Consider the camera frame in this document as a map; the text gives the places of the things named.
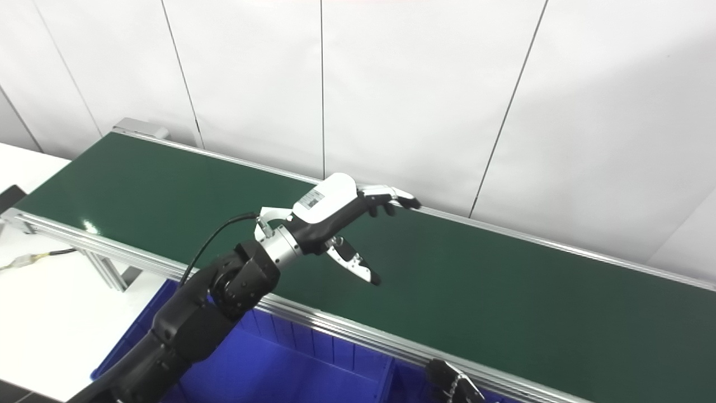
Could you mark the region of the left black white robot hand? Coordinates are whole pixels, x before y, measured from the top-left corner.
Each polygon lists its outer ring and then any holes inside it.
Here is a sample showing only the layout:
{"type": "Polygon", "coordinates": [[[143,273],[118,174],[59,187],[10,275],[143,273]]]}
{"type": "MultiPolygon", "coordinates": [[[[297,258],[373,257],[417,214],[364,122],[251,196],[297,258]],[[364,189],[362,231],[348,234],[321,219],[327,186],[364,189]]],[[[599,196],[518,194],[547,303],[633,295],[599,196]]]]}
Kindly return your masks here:
{"type": "Polygon", "coordinates": [[[291,211],[285,227],[304,255],[327,253],[339,266],[358,278],[380,285],[375,273],[355,248],[340,235],[340,231],[365,213],[378,216],[383,207],[389,216],[395,215],[393,202],[404,209],[418,210],[421,202],[414,195],[387,185],[360,185],[344,173],[327,177],[302,196],[291,211]]]}

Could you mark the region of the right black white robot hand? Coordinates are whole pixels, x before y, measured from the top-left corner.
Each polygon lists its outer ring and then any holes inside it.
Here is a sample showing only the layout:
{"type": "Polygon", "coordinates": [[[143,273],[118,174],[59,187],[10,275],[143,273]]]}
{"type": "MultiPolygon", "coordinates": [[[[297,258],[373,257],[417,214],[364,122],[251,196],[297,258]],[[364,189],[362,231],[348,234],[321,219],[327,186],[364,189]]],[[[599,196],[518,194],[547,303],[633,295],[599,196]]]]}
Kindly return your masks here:
{"type": "Polygon", "coordinates": [[[473,380],[455,365],[431,359],[425,370],[427,379],[436,387],[436,398],[440,402],[486,402],[473,380]]]}

